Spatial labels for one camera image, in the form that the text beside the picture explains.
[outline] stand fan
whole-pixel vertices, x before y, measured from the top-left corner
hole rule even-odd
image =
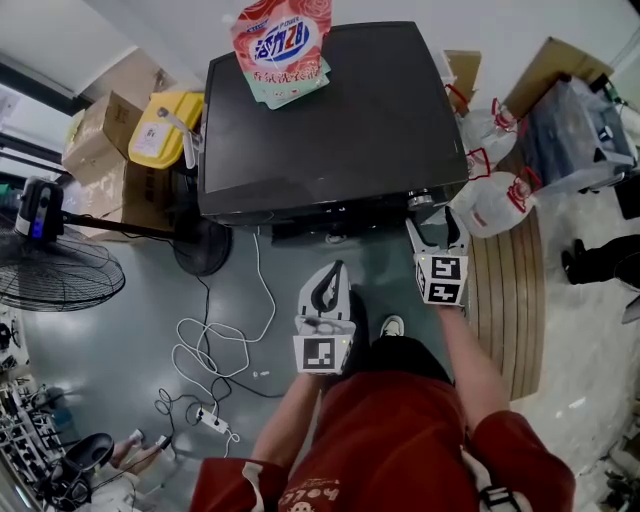
[[[173,240],[190,274],[210,275],[227,259],[231,230],[188,211],[176,230],[162,231],[75,215],[62,210],[57,183],[29,178],[15,224],[0,216],[0,303],[30,311],[76,311],[106,302],[125,285],[108,249],[68,225]]]

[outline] wooden board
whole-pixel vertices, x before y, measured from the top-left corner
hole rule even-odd
[[[491,285],[487,244],[483,239],[473,239],[473,254],[478,292],[478,339],[483,350],[491,355]]]
[[[473,241],[469,244],[469,274],[467,277],[467,293],[469,294],[469,325],[473,333],[478,336],[478,284],[476,278],[475,257],[474,257]]]
[[[531,217],[531,241],[533,243],[533,261],[536,271],[536,347],[534,350],[533,372],[529,392],[535,393],[540,386],[540,375],[542,373],[542,353],[544,350],[546,318],[546,290],[544,284],[545,272],[542,241],[540,239],[538,214],[535,208],[529,214],[529,217]]]
[[[528,341],[528,315],[527,315],[527,272],[524,256],[524,228],[516,226],[510,232],[513,247],[513,261],[516,278],[516,323],[518,333],[516,335],[516,364],[513,370],[512,397],[522,396],[524,389],[524,371],[526,365],[526,350]]]
[[[504,303],[504,356],[502,376],[509,389],[513,391],[513,376],[516,367],[518,338],[518,305],[516,289],[516,267],[513,256],[513,244],[509,232],[498,235],[500,247],[500,265],[502,267],[502,295]]]
[[[498,237],[486,238],[491,290],[491,359],[502,369],[504,355],[504,299],[502,295],[502,266]]]
[[[524,384],[522,394],[532,393],[533,383],[533,361],[535,359],[536,348],[536,269],[533,260],[533,243],[531,241],[531,221],[530,216],[522,222],[524,245],[524,262],[527,275],[527,349],[525,353]]]

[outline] yellow container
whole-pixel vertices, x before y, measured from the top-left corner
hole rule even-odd
[[[153,93],[129,141],[131,161],[154,169],[167,169],[176,163],[184,150],[182,132],[158,117],[158,109],[166,108],[193,130],[202,115],[203,106],[203,93]]]

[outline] detergent pouch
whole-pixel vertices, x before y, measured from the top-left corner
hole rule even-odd
[[[270,109],[329,83],[320,56],[331,0],[260,0],[231,28],[233,47],[256,101]]]

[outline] fan guard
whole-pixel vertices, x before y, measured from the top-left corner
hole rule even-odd
[[[29,311],[77,311],[106,302],[125,284],[105,247],[64,227],[56,242],[17,234],[0,216],[0,302]]]

